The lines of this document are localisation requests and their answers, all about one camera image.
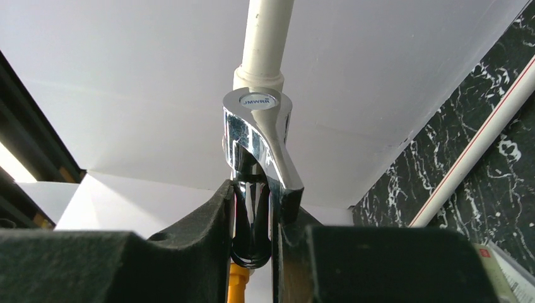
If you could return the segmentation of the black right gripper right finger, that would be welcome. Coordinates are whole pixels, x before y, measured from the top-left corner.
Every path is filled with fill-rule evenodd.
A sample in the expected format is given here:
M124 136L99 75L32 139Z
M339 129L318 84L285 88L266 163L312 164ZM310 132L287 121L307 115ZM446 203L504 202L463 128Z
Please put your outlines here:
M497 302L474 246L437 228L321 224L272 184L274 302Z

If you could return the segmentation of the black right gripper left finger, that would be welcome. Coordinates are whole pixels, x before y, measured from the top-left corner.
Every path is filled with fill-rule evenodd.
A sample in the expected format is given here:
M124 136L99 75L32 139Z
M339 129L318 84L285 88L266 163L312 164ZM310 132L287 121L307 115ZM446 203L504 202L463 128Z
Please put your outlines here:
M2 302L225 302L233 184L147 239L4 229Z

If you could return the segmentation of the chrome metal faucet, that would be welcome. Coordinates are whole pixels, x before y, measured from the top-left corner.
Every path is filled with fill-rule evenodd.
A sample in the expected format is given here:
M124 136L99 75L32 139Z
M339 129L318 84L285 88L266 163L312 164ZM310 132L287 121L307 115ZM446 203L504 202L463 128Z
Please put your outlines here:
M250 270L272 255L271 227L298 216L304 185L286 147L292 109L271 88L238 88L223 98L223 151L236 198L231 258Z

